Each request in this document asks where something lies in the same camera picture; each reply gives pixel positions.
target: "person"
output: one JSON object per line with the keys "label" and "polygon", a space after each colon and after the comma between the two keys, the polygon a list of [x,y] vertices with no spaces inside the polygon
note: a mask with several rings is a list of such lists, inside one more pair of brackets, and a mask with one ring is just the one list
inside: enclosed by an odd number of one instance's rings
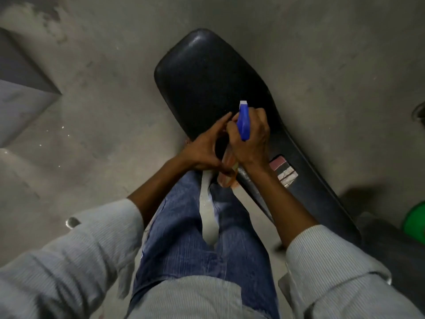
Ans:
{"label": "person", "polygon": [[273,216],[286,259],[296,318],[422,318],[390,284],[389,271],[319,225],[279,182],[268,162],[263,109],[249,109],[242,141],[235,116],[218,120],[127,199],[76,215],[67,235],[0,270],[3,318],[88,318],[119,278],[130,287],[144,227],[128,318],[279,318],[268,253],[231,189],[212,183],[219,223],[214,249],[202,239],[202,170],[230,174],[215,155],[225,131],[232,150]]}

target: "bottle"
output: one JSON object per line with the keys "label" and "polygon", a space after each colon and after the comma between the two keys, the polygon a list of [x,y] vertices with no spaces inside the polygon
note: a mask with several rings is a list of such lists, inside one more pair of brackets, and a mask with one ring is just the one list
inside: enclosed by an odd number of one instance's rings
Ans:
{"label": "bottle", "polygon": [[[240,101],[239,103],[239,116],[238,121],[236,122],[238,127],[239,134],[242,141],[249,139],[249,111],[248,103],[246,101]],[[222,162],[225,166],[230,166],[233,171],[235,171],[232,177],[228,177],[221,172],[218,174],[217,182],[221,187],[227,188],[230,187],[236,180],[236,175],[238,173],[239,162],[236,160],[236,157],[233,155],[232,147],[230,144],[227,145],[226,151],[224,152]]]}

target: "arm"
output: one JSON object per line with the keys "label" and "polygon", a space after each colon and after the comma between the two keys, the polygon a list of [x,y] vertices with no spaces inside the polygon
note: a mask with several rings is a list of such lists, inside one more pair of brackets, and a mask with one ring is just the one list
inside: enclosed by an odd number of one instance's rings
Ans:
{"label": "arm", "polygon": [[0,314],[7,318],[88,318],[117,277],[120,297],[125,297],[144,224],[173,185],[190,169],[232,172],[214,153],[215,141],[230,115],[166,162],[128,199],[79,214],[76,218],[81,224],[70,233],[1,268]]}
{"label": "arm", "polygon": [[291,303],[297,318],[422,318],[390,285],[380,262],[318,225],[279,182],[268,161],[269,126],[250,108],[251,134],[241,141],[227,125],[233,152],[263,196],[286,250]]}
{"label": "arm", "polygon": [[270,128],[266,112],[262,108],[249,108],[251,132],[246,142],[239,136],[237,118],[238,115],[227,124],[233,152],[267,204],[284,247],[288,247],[296,236],[318,223],[269,166]]}

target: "shirt cuff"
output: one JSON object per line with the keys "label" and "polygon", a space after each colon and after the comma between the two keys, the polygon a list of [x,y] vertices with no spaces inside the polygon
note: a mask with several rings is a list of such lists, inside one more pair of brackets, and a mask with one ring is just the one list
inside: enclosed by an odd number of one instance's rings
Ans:
{"label": "shirt cuff", "polygon": [[286,262],[294,310],[300,316],[329,290],[351,279],[376,273],[389,284],[391,280],[381,262],[323,225],[298,235],[286,251]]}
{"label": "shirt cuff", "polygon": [[90,234],[114,264],[119,278],[118,297],[130,290],[134,259],[141,247],[144,224],[139,209],[129,199],[75,214],[66,226]]}

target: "gray long-sleeve shirt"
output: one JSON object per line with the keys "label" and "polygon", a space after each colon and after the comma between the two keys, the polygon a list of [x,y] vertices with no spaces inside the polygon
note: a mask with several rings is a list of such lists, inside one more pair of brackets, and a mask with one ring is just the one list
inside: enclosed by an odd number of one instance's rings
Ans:
{"label": "gray long-sleeve shirt", "polygon": [[[127,199],[76,216],[81,225],[0,270],[2,318],[88,318],[117,278],[130,288],[143,220]],[[317,225],[287,253],[296,318],[423,318],[390,286],[389,271],[357,247]],[[241,288],[207,276],[162,282],[130,318],[264,318],[242,305]]]}

